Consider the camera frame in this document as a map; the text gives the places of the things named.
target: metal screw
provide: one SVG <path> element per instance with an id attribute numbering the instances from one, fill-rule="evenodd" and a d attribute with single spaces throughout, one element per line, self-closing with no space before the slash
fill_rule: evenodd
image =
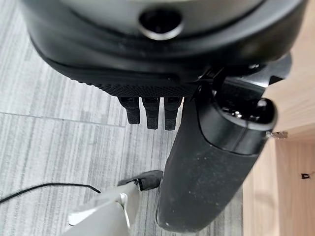
<path id="1" fill-rule="evenodd" d="M 267 133 L 268 138 L 274 138 L 274 139 L 287 139 L 288 138 L 288 132 L 286 131 L 279 131 L 279 132 L 268 132 Z"/>

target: textured black plastic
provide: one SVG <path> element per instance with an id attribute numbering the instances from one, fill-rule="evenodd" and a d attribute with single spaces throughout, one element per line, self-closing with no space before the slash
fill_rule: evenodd
<path id="1" fill-rule="evenodd" d="M 205 139 L 195 100 L 186 101 L 183 112 L 160 186 L 157 223 L 169 231 L 192 233 L 207 227 L 233 198 L 257 160 L 266 138 L 255 134 L 246 138 L 254 139 L 255 150 L 247 146 L 248 151 L 241 149 L 241 153 L 253 151 L 252 154 L 223 150 Z M 207 122 L 213 129 L 224 125 Z M 226 130 L 222 135 L 230 132 L 238 138 L 233 130 Z"/>

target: power cord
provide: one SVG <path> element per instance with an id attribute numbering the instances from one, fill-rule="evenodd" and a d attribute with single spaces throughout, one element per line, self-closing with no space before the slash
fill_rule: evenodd
<path id="1" fill-rule="evenodd" d="M 28 189 L 24 189 L 20 192 L 17 192 L 17 193 L 14 193 L 10 196 L 7 196 L 3 199 L 0 199 L 0 205 L 2 203 L 5 203 L 9 200 L 11 200 L 12 198 L 15 198 L 15 197 L 18 197 L 22 194 L 25 194 L 27 192 L 30 192 L 32 190 L 35 190 L 35 189 L 38 189 L 38 188 L 43 188 L 43 187 L 47 187 L 47 186 L 75 186 L 75 187 L 85 187 L 85 188 L 89 188 L 93 191 L 95 191 L 96 193 L 101 193 L 98 189 L 90 186 L 90 185 L 85 185 L 85 184 L 77 184 L 77 183 L 45 183 L 45 184 L 41 184 L 41 185 L 37 185 L 37 186 L 34 186 L 34 187 L 31 187 L 31 188 L 28 188 Z"/>

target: light wood surface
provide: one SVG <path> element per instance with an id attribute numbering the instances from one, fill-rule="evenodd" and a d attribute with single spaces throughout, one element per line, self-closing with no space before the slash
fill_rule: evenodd
<path id="1" fill-rule="evenodd" d="M 315 235 L 315 145 L 276 141 L 281 236 Z"/>
<path id="2" fill-rule="evenodd" d="M 269 140 L 243 184 L 244 236 L 279 236 L 276 144 Z"/>
<path id="3" fill-rule="evenodd" d="M 309 1 L 292 50 L 289 78 L 268 88 L 265 97 L 279 111 L 276 131 L 243 185 L 244 236 L 314 236 L 315 176 L 315 0 Z"/>
<path id="4" fill-rule="evenodd" d="M 286 80 L 270 86 L 264 95 L 277 105 L 279 120 L 276 130 L 287 130 L 290 139 L 303 137 L 309 143 L 315 143 L 314 12 L 315 0 L 310 0 L 301 33 L 292 49 L 291 73 Z"/>

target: small black hole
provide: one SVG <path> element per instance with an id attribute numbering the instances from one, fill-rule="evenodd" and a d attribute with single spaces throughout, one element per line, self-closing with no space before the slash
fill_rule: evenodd
<path id="1" fill-rule="evenodd" d="M 177 28 L 182 22 L 182 16 L 170 9 L 148 10 L 140 16 L 139 22 L 146 30 L 164 34 Z"/>

